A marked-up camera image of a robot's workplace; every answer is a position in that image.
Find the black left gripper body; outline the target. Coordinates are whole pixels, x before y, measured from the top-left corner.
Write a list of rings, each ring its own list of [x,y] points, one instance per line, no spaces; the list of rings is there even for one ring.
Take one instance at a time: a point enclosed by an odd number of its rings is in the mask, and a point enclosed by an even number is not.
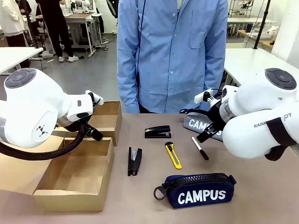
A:
[[[79,132],[88,137],[92,137],[92,134],[96,129],[88,124],[90,118],[91,115],[81,118],[75,122],[72,122],[70,125],[67,125],[65,129],[69,132]]]

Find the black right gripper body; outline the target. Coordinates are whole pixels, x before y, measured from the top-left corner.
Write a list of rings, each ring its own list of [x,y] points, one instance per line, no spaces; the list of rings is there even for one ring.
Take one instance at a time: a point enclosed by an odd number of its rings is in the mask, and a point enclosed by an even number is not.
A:
[[[220,116],[220,106],[221,106],[221,102],[217,102],[207,112],[207,116],[212,122],[211,123],[212,128],[215,131],[222,131],[223,128],[225,127],[225,121]]]

